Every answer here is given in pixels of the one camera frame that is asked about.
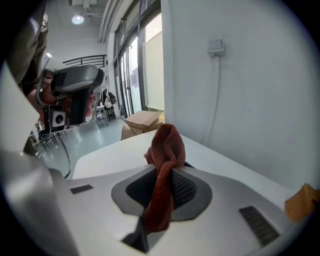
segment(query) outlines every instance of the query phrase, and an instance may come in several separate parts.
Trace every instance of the black mesh grate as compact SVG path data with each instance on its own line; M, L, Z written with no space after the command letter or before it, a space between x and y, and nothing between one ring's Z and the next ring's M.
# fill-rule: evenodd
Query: black mesh grate
M183 206L195 197L197 186L191 180L183 177L176 171L172 171L170 181L174 209Z
M239 212L262 246L270 244L279 237L278 232L255 207L241 208Z
M150 171L129 184L125 191L129 197L141 204L144 208L147 208L154 192L156 180L156 170ZM195 197L197 185L173 170L170 175L170 190L173 197L174 209L177 209Z

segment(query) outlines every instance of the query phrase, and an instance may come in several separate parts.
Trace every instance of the red cloth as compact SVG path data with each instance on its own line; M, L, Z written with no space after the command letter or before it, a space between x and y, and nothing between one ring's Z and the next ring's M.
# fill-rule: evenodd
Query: red cloth
M169 180L171 169L184 166L186 161L185 145L176 127L159 126L144 157L148 164L155 164L157 174L151 201L143 215L144 226L147 233L159 232L169 227L174 209Z

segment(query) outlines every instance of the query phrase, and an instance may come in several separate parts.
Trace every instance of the cardboard box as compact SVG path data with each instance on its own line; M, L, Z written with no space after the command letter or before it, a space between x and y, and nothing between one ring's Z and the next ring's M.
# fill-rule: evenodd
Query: cardboard box
M134 133L133 130L130 129L130 126L125 124L123 127L122 127L122 132L121 132L121 141L125 140L125 139L128 139L128 138L131 138L133 136L136 136L136 134Z
M150 132L150 131L154 131L154 130L158 129L158 127L159 127L160 125L162 125L162 124L163 124L163 122L158 119L156 122L154 122L154 123L152 124L151 127L147 128L147 129L142 130L142 129L139 129L139 128L136 128L136 127L130 127L130 129L131 129L136 135L139 135L139 134L147 133L147 132Z
M158 122L159 116L158 112L141 110L128 117L125 123L131 127L146 130Z
M162 121L158 121L155 125L147 128L145 130L142 130L142 129L139 129L139 128L135 128L135 127L131 127L131 126L125 124L122 127L121 140L123 141L125 139L131 138L131 137L139 135L139 134L143 134L143 133L154 131L154 130L158 129L158 127L160 125L162 125L162 124L163 124Z

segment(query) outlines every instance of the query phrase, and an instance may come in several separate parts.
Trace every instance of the gray floor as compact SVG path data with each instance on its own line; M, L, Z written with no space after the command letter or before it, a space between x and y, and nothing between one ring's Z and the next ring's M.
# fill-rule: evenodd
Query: gray floor
M68 179L72 179L79 158L120 141L125 122L122 119L113 119L108 124L109 126L104 119L100 119L77 126L66 134L63 133L61 138L67 148L71 164L71 174ZM43 148L37 150L41 152L39 159L47 167L60 170L64 176L68 173L68 162L60 141L58 147L49 145L47 151Z

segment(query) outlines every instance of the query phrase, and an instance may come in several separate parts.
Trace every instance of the ceiling light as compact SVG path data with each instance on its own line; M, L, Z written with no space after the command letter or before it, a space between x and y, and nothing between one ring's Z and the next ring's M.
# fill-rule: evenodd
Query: ceiling light
M76 25L79 25L79 24L83 23L84 21L85 21L85 19L81 15L77 15L72 18L72 23L76 24Z

